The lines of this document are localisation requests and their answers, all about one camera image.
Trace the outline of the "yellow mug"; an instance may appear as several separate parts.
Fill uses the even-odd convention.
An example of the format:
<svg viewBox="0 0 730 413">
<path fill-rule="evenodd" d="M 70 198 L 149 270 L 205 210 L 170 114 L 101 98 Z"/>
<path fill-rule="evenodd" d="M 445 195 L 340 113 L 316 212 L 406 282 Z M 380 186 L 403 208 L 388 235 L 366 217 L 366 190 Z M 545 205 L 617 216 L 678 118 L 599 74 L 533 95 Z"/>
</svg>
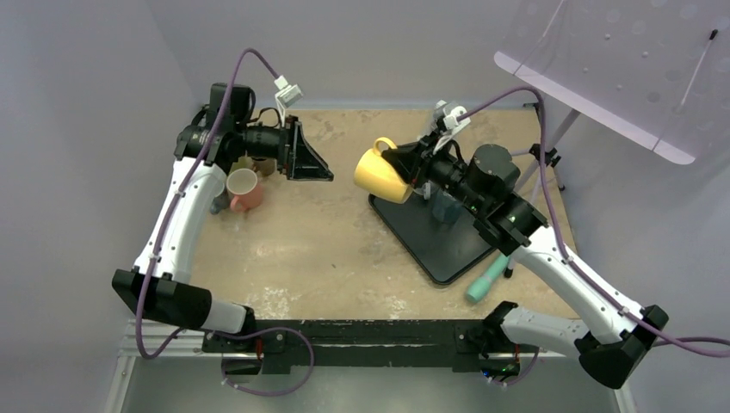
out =
<svg viewBox="0 0 730 413">
<path fill-rule="evenodd" d="M 380 137 L 359 159 L 353 176 L 354 184 L 375 197 L 396 204 L 403 204 L 412 193 L 412 187 L 383 157 L 385 150 L 396 149 L 389 138 Z"/>
</svg>

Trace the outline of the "brown mug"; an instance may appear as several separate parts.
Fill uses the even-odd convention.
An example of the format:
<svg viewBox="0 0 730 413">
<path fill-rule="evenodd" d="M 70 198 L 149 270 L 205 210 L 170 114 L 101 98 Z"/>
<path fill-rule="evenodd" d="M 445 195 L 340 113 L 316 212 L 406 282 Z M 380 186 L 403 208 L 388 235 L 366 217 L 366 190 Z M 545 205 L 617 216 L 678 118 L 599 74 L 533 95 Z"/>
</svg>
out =
<svg viewBox="0 0 730 413">
<path fill-rule="evenodd" d="M 252 158 L 252 168 L 261 176 L 271 176 L 277 171 L 277 162 L 272 158 Z"/>
</svg>

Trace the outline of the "light green mug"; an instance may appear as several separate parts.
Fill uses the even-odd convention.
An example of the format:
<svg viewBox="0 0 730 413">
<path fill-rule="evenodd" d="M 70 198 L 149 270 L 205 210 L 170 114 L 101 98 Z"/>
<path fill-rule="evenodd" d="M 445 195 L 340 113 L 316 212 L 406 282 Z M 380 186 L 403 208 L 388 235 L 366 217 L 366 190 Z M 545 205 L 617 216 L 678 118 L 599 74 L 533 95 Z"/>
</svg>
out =
<svg viewBox="0 0 730 413">
<path fill-rule="evenodd" d="M 235 163 L 232 164 L 231 173 L 235 170 L 240 169 L 252 169 L 253 161 L 250 157 L 240 157 Z"/>
</svg>

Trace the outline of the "dark teal mug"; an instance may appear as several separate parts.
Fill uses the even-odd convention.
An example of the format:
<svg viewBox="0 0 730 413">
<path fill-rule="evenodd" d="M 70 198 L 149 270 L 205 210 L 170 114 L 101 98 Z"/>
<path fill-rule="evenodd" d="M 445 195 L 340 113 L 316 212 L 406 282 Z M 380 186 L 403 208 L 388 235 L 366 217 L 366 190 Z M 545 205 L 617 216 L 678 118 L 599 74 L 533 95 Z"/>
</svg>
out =
<svg viewBox="0 0 730 413">
<path fill-rule="evenodd" d="M 463 205 L 451 195 L 439 192 L 433 197 L 431 214 L 433 218 L 445 225 L 453 225 L 460 218 Z"/>
</svg>

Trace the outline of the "pink mug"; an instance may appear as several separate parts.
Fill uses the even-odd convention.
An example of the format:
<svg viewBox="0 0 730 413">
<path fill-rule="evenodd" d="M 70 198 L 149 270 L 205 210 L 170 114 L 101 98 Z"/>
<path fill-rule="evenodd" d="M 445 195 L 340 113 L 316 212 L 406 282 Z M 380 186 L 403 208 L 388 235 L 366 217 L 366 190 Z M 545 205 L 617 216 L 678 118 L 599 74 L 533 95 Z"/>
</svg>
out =
<svg viewBox="0 0 730 413">
<path fill-rule="evenodd" d="M 226 178 L 226 190 L 230 198 L 229 208 L 233 212 L 246 212 L 263 203 L 263 187 L 254 170 L 234 170 Z"/>
</svg>

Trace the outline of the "blue grey mug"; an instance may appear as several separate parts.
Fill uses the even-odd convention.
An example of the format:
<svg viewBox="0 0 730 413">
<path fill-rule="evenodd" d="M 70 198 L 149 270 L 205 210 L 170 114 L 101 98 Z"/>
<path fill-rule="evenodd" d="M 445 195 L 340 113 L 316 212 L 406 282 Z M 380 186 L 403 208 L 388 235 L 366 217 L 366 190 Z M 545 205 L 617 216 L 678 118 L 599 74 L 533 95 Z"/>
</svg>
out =
<svg viewBox="0 0 730 413">
<path fill-rule="evenodd" d="M 209 208 L 209 212 L 212 215 L 217 215 L 222 211 L 225 211 L 230 206 L 230 198 L 227 193 L 221 193 L 213 199 L 213 202 Z"/>
</svg>

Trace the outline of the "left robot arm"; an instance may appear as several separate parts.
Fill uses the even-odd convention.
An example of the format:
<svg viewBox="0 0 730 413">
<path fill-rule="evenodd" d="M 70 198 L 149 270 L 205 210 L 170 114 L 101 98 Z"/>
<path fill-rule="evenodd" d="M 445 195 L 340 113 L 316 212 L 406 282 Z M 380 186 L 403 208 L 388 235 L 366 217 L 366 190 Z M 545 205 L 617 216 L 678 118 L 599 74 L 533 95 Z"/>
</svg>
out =
<svg viewBox="0 0 730 413">
<path fill-rule="evenodd" d="M 234 351 L 254 346 L 251 309 L 216 299 L 191 285 L 194 249 L 208 208 L 224 191 L 241 157 L 275 160 L 292 181 L 334 179 L 326 161 L 308 144 L 295 115 L 278 126 L 251 124 L 253 90 L 215 83 L 204 113 L 176 139 L 170 188 L 144 249 L 130 269 L 118 269 L 112 288 L 137 317 L 184 330 L 217 330 Z"/>
</svg>

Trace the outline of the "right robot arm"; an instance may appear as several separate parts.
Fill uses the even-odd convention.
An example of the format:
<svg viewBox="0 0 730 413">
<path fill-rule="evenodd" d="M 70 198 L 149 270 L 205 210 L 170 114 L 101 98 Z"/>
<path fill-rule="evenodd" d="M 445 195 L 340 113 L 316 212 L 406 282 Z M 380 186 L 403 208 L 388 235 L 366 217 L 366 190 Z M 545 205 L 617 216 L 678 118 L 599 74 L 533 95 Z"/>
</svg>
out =
<svg viewBox="0 0 730 413">
<path fill-rule="evenodd" d="M 473 216 L 479 235 L 528 268 L 578 315 L 577 321 L 501 304 L 487 317 L 486 344 L 503 350 L 530 344 L 578 360 L 596 382 L 621 388 L 669 321 L 658 305 L 643 306 L 613 288 L 582 261 L 535 206 L 514 190 L 520 169 L 499 145 L 481 145 L 470 161 L 425 140 L 382 150 L 398 188 L 431 182 Z"/>
</svg>

